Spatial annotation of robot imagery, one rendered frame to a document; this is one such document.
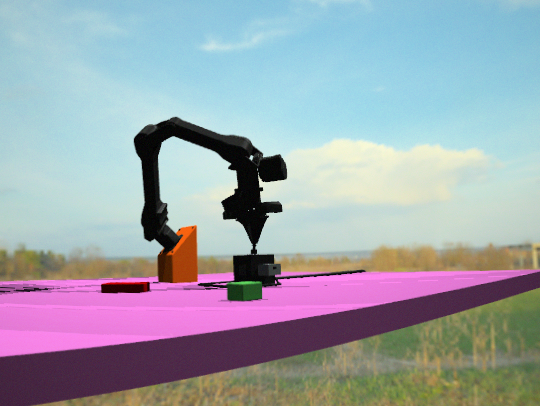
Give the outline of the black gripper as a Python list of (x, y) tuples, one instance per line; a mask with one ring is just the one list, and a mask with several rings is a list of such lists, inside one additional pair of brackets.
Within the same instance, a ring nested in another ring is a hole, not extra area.
[(243, 191), (242, 187), (245, 186), (252, 196), (253, 204), (248, 205), (247, 203), (235, 212), (225, 213), (224, 210), (223, 220), (235, 219), (241, 223), (246, 230), (251, 244), (257, 244), (264, 224), (267, 218), (269, 218), (266, 213), (283, 212), (282, 204), (279, 201), (261, 203), (260, 192), (263, 191), (263, 187), (259, 187), (259, 183), (238, 185), (238, 191)]

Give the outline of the green rectangular block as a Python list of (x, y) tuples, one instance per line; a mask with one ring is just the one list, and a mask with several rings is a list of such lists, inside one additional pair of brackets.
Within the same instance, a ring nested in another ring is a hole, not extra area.
[(243, 281), (226, 284), (228, 300), (250, 301), (262, 299), (262, 282)]

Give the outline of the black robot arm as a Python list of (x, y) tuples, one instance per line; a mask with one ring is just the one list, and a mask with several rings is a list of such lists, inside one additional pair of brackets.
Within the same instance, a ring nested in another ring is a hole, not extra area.
[[(263, 157), (263, 153), (247, 137), (220, 135), (179, 117), (172, 117), (156, 125), (146, 125), (134, 138), (135, 151), (141, 159), (143, 173), (144, 206), (141, 224), (144, 238), (149, 242), (156, 239), (165, 248), (163, 253), (172, 250), (184, 236), (178, 236), (166, 225), (167, 203), (162, 203), (160, 196), (158, 155), (162, 142), (173, 136), (218, 153), (231, 163), (228, 169), (236, 170), (238, 185), (259, 183), (259, 177), (262, 182), (287, 179), (286, 162), (281, 154)], [(238, 211), (247, 203), (253, 204), (247, 187), (242, 189), (234, 189), (233, 195), (221, 201), (225, 213)]]

